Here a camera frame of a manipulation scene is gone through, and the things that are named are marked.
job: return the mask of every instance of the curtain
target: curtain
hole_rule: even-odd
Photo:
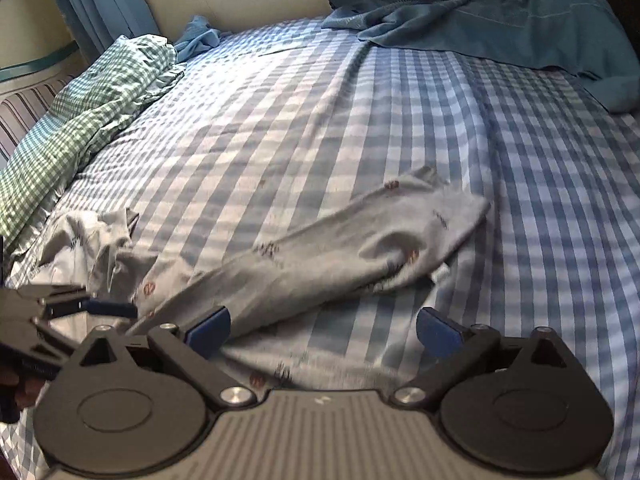
[[[93,62],[121,35],[159,34],[145,0],[56,0],[82,54]]]

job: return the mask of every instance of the blue towel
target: blue towel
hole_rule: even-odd
[[[182,63],[193,57],[208,52],[220,44],[220,40],[228,32],[220,32],[212,28],[204,16],[194,16],[187,24],[180,39],[174,47],[178,52],[177,62]]]
[[[640,63],[606,0],[366,0],[322,26],[359,30],[379,46],[560,67],[609,112],[640,106]]]

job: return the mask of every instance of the striped headboard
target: striped headboard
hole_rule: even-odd
[[[0,79],[0,171],[20,140],[49,110],[56,94],[85,68],[86,63],[76,49],[48,68]]]
[[[56,94],[72,79],[71,75],[58,75],[0,98],[0,169],[6,166],[18,142],[49,110]]]

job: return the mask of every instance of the blue gripper pad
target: blue gripper pad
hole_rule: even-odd
[[[231,333],[231,314],[226,307],[186,331],[184,342],[205,359],[217,352]]]
[[[138,308],[133,303],[115,303],[105,300],[84,300],[81,302],[82,309],[94,316],[115,316],[136,319]]]
[[[432,357],[442,359],[458,351],[465,341],[467,329],[424,306],[418,311],[415,333],[418,341]]]

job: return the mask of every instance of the mattress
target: mattress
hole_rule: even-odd
[[[550,325],[614,410],[601,473],[640,477],[636,120],[610,116],[560,70],[380,48],[319,23],[236,34],[192,60],[78,174],[53,216],[128,206],[140,213],[137,248],[207,270],[433,166],[492,202],[449,278],[329,304],[270,337],[405,378],[429,364],[414,333],[424,304],[511,336]],[[28,279],[38,245],[14,284]],[[18,478],[43,471],[29,412],[0,436]]]

